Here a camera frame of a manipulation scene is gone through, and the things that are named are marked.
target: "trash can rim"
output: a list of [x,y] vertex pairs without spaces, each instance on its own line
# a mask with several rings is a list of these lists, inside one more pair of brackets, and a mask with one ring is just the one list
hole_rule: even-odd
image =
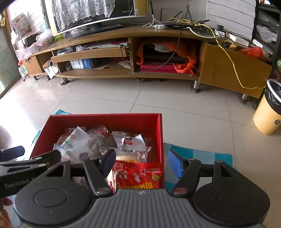
[[270,78],[270,79],[267,80],[267,86],[268,86],[268,88],[270,89],[270,91],[272,92],[272,94],[276,97],[276,99],[281,103],[281,98],[280,98],[280,97],[277,95],[277,93],[274,91],[274,89],[272,88],[270,82],[274,82],[274,83],[278,84],[279,86],[281,86],[281,83],[278,82],[278,81],[276,81],[276,80],[274,80],[274,79],[272,79],[272,78]]

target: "red plastic bag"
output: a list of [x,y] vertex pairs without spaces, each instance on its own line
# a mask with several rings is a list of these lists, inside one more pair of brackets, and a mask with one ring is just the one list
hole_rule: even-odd
[[[137,55],[140,57],[140,60],[137,60],[137,64],[141,65],[144,63],[143,60],[143,46],[145,44],[162,44],[170,48],[171,51],[175,51],[177,45],[178,45],[178,39],[173,38],[161,38],[154,37],[154,38],[146,38],[145,41],[143,41],[140,46],[139,50],[137,52]],[[196,42],[193,39],[187,39],[187,41],[180,41],[178,49],[176,53],[183,57],[188,59],[188,63],[185,64],[178,64],[178,63],[172,63],[175,70],[178,73],[186,73],[190,72],[192,76],[195,76],[193,73],[193,67],[196,63]]]
[[250,47],[250,48],[245,48],[240,51],[238,51],[242,54],[248,55],[250,57],[253,57],[255,59],[260,59],[263,57],[263,52],[260,47]]
[[116,161],[112,171],[116,188],[152,189],[160,188],[160,177],[164,167],[160,162]]

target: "gray ribbed surface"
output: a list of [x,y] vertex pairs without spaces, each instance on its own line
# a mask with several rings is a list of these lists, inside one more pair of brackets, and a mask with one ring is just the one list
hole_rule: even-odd
[[109,198],[96,200],[80,220],[64,228],[219,228],[199,216],[186,199],[170,196],[165,189],[119,189]]

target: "screw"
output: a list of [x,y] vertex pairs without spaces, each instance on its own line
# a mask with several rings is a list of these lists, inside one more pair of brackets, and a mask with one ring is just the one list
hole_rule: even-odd
[[174,193],[177,195],[184,195],[187,193],[187,190],[185,188],[175,188]]
[[97,194],[106,195],[106,194],[110,193],[110,191],[111,191],[110,188],[102,187],[97,190]]

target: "green door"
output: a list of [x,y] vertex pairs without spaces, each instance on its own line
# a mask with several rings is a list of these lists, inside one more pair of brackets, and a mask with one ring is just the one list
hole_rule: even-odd
[[5,28],[0,27],[0,98],[21,77],[5,33]]

